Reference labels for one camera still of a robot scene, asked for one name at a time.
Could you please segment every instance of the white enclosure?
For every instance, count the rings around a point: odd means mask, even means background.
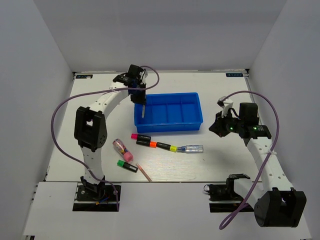
[[[319,0],[1,1],[0,239],[21,239],[53,150],[51,114],[70,95],[72,72],[125,71],[130,64],[166,71],[250,69],[249,86],[278,111],[275,150],[288,179],[305,192],[305,221],[312,239],[320,239],[319,10]],[[274,133],[272,112],[254,100]],[[68,196],[64,187],[75,183],[62,184]]]

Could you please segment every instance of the transparent pen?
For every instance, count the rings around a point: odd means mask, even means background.
[[[203,145],[187,145],[180,146],[176,150],[178,153],[187,153],[187,154],[199,154],[204,152]]]

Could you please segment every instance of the pink marker cap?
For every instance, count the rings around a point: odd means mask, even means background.
[[[130,163],[134,160],[134,156],[131,154],[131,152],[127,151],[124,155],[123,155],[123,159],[127,162]]]
[[[138,138],[138,134],[136,134],[136,133],[131,134],[131,139],[137,140],[137,138]]]

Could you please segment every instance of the sticker label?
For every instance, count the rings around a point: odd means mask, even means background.
[[[242,78],[244,76],[243,73],[236,72],[226,73],[225,75],[227,78]]]
[[[90,75],[77,75],[75,76],[76,79],[92,79],[93,75],[90,74]]]

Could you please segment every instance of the blue plastic tray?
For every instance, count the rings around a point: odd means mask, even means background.
[[[134,105],[138,133],[197,131],[203,123],[198,93],[147,94],[143,106]]]

